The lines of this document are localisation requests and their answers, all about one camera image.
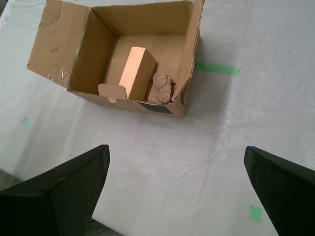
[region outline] green tape mark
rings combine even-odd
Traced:
[[[207,64],[207,63],[202,63],[202,62],[196,62],[194,68],[196,70],[205,70],[205,71],[217,72],[217,73],[228,74],[228,75],[238,75],[241,70],[240,67]]]
[[[27,125],[28,125],[28,122],[29,122],[29,119],[28,119],[28,118],[24,118],[24,120],[23,120],[23,125],[24,125],[24,126],[27,126]]]
[[[262,208],[260,208],[258,206],[251,205],[250,220],[254,220],[256,222],[261,222],[261,220],[262,220]]]

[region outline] box wall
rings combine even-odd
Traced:
[[[103,81],[114,45],[114,35],[90,11],[69,89],[98,95],[97,87]]]
[[[186,35],[191,1],[93,7],[116,35]]]

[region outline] cardboard tab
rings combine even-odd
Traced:
[[[27,68],[68,86],[90,8],[47,0]]]
[[[127,99],[126,89],[120,85],[99,84],[98,93],[101,97],[108,97],[110,102],[116,102],[117,99]]]

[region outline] white tablecloth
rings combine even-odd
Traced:
[[[315,1],[207,0],[197,61],[242,70],[195,71],[184,119],[99,107],[28,71],[44,4],[10,0],[0,20],[0,169],[27,180],[108,144],[100,223],[125,236],[277,235],[265,211],[249,219],[262,205],[243,157],[257,146],[315,169]]]

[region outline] box flap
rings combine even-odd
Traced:
[[[117,99],[127,99],[126,89],[120,85],[99,84],[98,93],[101,97],[108,97],[110,102],[116,102]]]
[[[181,69],[172,100],[178,96],[186,82],[191,78],[194,66],[194,52],[198,39],[200,19],[205,0],[195,0],[187,31],[187,39],[181,60]]]
[[[67,87],[90,8],[47,0],[27,68]]]

